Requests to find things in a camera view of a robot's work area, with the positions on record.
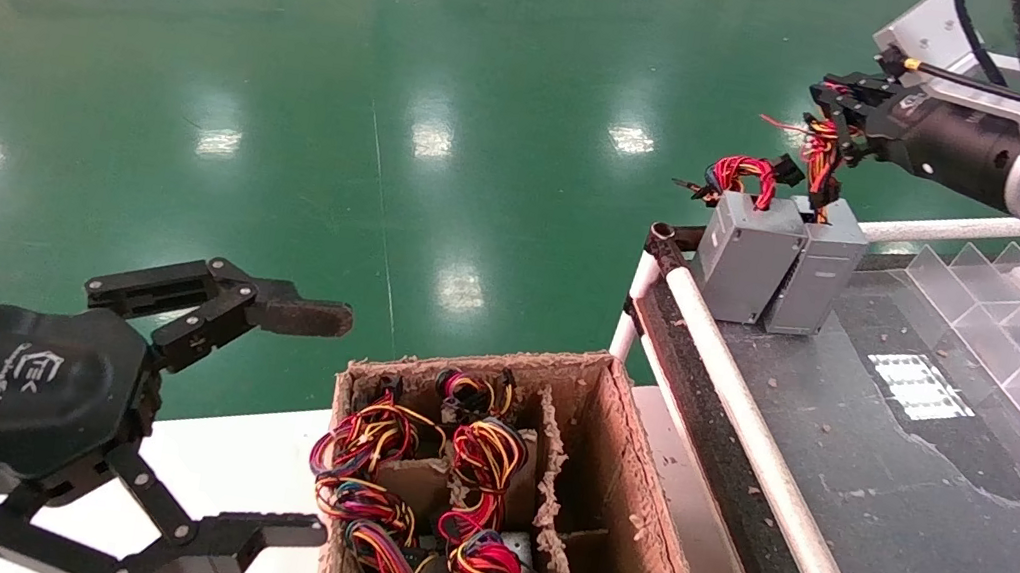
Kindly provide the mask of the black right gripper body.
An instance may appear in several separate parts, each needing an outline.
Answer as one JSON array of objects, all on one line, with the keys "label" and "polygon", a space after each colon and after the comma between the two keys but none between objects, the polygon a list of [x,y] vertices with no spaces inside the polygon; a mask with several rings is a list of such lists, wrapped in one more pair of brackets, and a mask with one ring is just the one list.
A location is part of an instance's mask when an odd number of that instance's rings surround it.
[{"label": "black right gripper body", "polygon": [[904,89],[881,105],[873,156],[1005,213],[1020,133],[1007,118]]}]

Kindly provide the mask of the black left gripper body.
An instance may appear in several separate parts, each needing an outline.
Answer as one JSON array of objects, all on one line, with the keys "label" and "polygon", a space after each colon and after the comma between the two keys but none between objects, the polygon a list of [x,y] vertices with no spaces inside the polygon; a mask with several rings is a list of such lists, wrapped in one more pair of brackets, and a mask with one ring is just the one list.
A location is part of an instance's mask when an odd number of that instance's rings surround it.
[{"label": "black left gripper body", "polygon": [[114,313],[0,305],[0,496],[28,483],[63,506],[111,480],[106,456],[139,447],[159,412],[150,351]]}]

